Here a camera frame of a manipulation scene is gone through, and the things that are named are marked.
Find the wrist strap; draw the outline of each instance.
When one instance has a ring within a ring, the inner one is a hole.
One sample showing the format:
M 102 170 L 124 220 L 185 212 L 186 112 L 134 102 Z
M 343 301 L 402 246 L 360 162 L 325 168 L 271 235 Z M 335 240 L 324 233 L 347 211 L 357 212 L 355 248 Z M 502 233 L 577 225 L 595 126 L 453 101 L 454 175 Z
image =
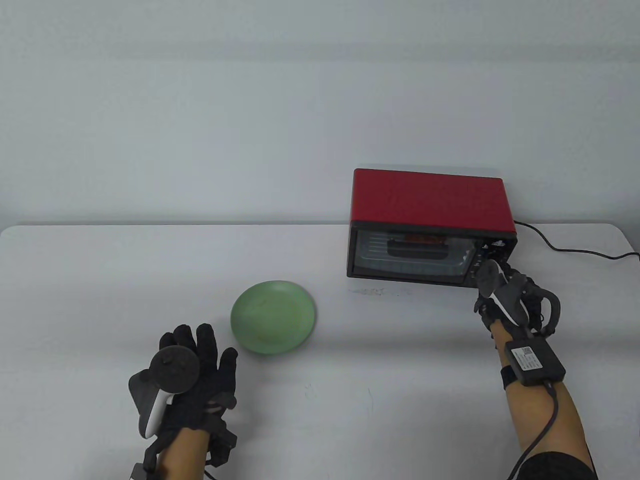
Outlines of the wrist strap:
M 516 373 L 513 371 L 513 368 L 511 368 L 511 365 L 507 365 L 505 368 L 500 370 L 500 376 L 502 376 L 502 387 L 505 390 L 510 384 L 518 379 L 518 377 L 516 377 Z

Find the forearm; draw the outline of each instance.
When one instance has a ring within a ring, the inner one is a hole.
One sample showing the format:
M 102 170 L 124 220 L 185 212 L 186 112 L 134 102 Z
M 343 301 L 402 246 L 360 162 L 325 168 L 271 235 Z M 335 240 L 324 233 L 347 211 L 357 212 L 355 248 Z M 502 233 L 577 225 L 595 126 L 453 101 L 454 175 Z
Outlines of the forearm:
M 499 322 L 493 323 L 491 330 L 500 362 L 505 367 L 509 365 L 509 360 L 504 354 L 504 346 L 512 338 Z M 566 453 L 593 469 L 582 423 L 571 395 L 564 383 L 555 383 L 554 387 L 559 403 L 558 416 L 531 456 L 541 452 Z M 553 400 L 544 387 L 525 387 L 517 381 L 507 387 L 506 394 L 520 447 L 524 450 L 531 445 L 551 418 Z
M 202 480 L 209 434 L 183 428 L 171 446 L 160 455 L 159 469 L 165 480 Z

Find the black glove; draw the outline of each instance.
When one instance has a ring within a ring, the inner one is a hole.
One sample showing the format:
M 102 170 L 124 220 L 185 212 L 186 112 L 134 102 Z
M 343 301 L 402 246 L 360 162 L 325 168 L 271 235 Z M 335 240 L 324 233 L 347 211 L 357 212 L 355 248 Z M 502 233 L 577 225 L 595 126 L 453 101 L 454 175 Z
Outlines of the black glove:
M 211 417 L 218 419 L 227 408 L 235 406 L 236 399 L 236 358 L 235 348 L 227 348 L 220 356 L 213 328 L 203 323 L 196 330 L 198 344 L 193 340 L 191 328 L 180 325 L 173 333 L 166 333 L 160 339 L 160 348 L 181 345 L 193 350 L 200 359 L 200 377 L 191 390 L 176 395 L 168 405 L 158 437 L 169 432 L 177 435 L 182 428 L 210 430 Z
M 516 269 L 510 268 L 507 265 L 502 266 L 507 279 L 510 279 L 514 274 L 519 273 Z M 527 285 L 537 287 L 536 283 L 531 277 L 527 277 Z M 527 313 L 529 314 L 529 329 L 536 332 L 540 332 L 542 329 L 542 297 L 534 293 L 523 293 L 520 297 L 522 304 L 524 305 Z M 499 321 L 502 323 L 504 329 L 514 338 L 517 339 L 523 335 L 521 329 L 515 326 L 504 314 L 504 312 L 498 307 L 495 302 L 490 298 L 485 298 L 478 294 L 478 299 L 474 305 L 474 312 L 479 313 L 482 318 L 482 322 L 487 330 L 491 331 L 491 325 L 494 322 Z

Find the oven door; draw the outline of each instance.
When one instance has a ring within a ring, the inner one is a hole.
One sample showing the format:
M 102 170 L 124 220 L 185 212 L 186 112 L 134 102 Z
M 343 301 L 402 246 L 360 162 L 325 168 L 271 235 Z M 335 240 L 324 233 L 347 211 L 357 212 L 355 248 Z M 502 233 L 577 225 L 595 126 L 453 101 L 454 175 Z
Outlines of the oven door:
M 462 285 L 478 238 L 356 229 L 352 276 Z

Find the red toaster oven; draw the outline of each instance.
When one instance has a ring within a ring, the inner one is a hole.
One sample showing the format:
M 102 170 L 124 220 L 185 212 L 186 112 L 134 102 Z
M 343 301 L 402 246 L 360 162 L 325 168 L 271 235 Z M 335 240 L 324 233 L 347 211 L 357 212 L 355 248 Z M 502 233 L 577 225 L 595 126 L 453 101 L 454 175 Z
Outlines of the red toaster oven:
M 517 242 L 501 179 L 357 169 L 347 276 L 476 286 Z

